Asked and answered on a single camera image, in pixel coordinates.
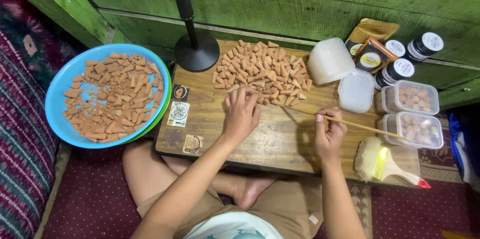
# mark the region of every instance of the blue plastic bowl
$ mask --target blue plastic bowl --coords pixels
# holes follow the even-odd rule
[[[121,138],[119,140],[107,143],[93,143],[87,138],[82,137],[78,131],[76,131],[72,125],[68,122],[68,120],[63,116],[63,111],[67,110],[65,107],[64,100],[66,96],[63,93],[70,89],[70,85],[73,83],[72,78],[83,74],[85,70],[85,61],[87,60],[97,60],[102,61],[104,57],[110,57],[110,52],[115,52],[118,54],[127,53],[127,54],[140,54],[141,56],[145,57],[145,59],[151,63],[155,63],[162,75],[162,83],[163,87],[165,88],[162,102],[160,103],[159,107],[157,108],[155,114],[150,117],[150,119],[137,131],[132,133],[131,135]],[[91,88],[92,85],[83,83],[81,89],[84,88]],[[170,94],[167,92],[171,92],[171,78],[170,74],[167,70],[167,67],[162,62],[162,60],[155,55],[155,53],[151,52],[150,50],[132,44],[111,44],[111,45],[104,45],[97,48],[93,48],[82,54],[76,56],[72,60],[70,60],[62,69],[57,73],[55,78],[53,78],[48,91],[46,92],[46,99],[45,99],[45,113],[46,119],[48,124],[53,129],[53,131],[59,136],[61,139],[66,141],[69,144],[72,144],[77,147],[88,148],[88,149],[100,149],[115,146],[118,144],[129,142],[130,140],[134,140],[139,137],[138,134],[143,133],[144,130],[147,128],[152,128],[151,124],[153,121],[158,122],[159,118],[157,118],[160,113],[163,116],[165,113],[164,106],[167,106],[170,101]],[[84,100],[89,99],[90,97],[87,95],[86,90],[83,90],[81,96]],[[151,108],[153,103],[148,104],[146,107]]]

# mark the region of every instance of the white t-shirt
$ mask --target white t-shirt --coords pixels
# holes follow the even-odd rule
[[[283,239],[267,221],[247,212],[219,214],[197,224],[183,239]]]

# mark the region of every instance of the chopstick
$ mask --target chopstick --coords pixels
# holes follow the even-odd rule
[[[308,112],[304,112],[304,111],[299,111],[293,107],[290,107],[290,106],[285,106],[285,105],[282,105],[282,107],[287,107],[291,110],[294,110],[294,111],[297,111],[299,113],[304,113],[304,114],[309,114],[309,115],[312,115],[312,116],[315,116],[316,113],[308,113]],[[394,133],[391,133],[391,132],[387,132],[387,131],[383,131],[383,130],[379,130],[379,129],[376,129],[376,128],[372,128],[372,127],[368,127],[368,126],[364,126],[364,125],[359,125],[359,124],[355,124],[355,123],[351,123],[349,121],[344,121],[344,120],[340,120],[340,119],[336,119],[336,118],[333,118],[333,117],[330,117],[330,116],[326,116],[326,115],[322,115],[325,119],[327,120],[330,120],[330,121],[335,121],[335,122],[339,122],[341,124],[345,124],[345,125],[351,125],[351,126],[356,126],[358,128],[362,128],[364,130],[369,130],[371,132],[375,132],[375,133],[378,133],[378,134],[383,134],[383,135],[387,135],[387,136],[390,136],[390,137],[395,137],[395,138],[400,138],[400,139],[407,139],[406,137],[402,137],[400,135],[397,135],[397,134],[394,134]]]

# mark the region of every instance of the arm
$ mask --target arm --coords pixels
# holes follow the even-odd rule
[[[258,97],[255,90],[245,87],[231,92],[225,99],[225,131],[156,200],[132,238],[173,237],[175,230],[204,195],[227,157],[258,125]]]
[[[363,227],[353,206],[342,171],[339,149],[347,127],[329,121],[328,131],[322,115],[342,119],[338,108],[326,108],[315,116],[315,147],[321,158],[323,219],[330,239],[365,239]]]

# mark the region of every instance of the brush bristles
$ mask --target brush bristles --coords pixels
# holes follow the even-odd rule
[[[355,173],[365,182],[371,181],[377,161],[381,141],[376,137],[368,137],[360,142],[353,162]]]

